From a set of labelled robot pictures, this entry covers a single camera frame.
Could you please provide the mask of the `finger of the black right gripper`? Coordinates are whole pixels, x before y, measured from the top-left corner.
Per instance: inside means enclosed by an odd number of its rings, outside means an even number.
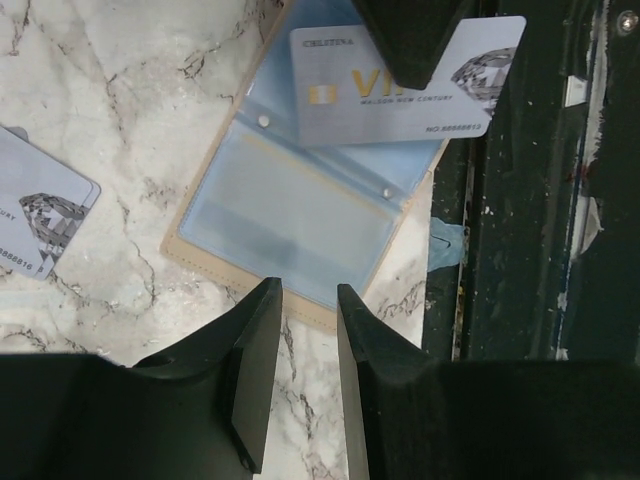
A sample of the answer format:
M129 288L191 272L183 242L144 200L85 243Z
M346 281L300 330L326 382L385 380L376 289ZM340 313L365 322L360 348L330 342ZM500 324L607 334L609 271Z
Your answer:
M423 90L459 22L475 14L467 0L354 0L353 5L396 83Z

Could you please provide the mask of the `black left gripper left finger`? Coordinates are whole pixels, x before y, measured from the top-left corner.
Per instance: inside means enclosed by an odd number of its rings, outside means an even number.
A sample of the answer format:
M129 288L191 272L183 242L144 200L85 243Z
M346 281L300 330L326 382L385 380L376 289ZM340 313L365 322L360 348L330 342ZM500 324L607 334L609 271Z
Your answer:
M5 479L250 479L262 470L283 290L131 367L96 354L1 358Z

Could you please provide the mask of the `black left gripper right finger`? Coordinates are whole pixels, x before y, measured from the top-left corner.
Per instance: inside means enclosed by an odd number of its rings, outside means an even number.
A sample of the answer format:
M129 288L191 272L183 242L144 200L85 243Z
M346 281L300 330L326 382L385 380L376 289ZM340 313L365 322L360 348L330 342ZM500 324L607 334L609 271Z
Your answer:
M639 369L438 361L337 288L353 479L635 479Z

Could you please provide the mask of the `silver VIP card top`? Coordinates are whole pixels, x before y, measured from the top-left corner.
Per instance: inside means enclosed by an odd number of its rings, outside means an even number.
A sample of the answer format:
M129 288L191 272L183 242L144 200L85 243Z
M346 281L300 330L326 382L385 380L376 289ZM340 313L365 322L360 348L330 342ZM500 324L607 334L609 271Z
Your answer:
M484 134L526 27L522 16L459 23L422 90L403 88L362 25L289 35L298 138L305 147Z

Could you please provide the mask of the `beige leather card holder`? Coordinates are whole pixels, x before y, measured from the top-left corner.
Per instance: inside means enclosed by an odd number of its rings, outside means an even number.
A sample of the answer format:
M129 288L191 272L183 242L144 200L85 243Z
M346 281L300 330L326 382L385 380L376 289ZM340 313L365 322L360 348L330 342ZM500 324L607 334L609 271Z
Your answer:
M284 311L327 331L337 286L368 290L446 149L443 140L300 146L289 35L360 21L349 1L284 5L161 245L240 293L280 278Z

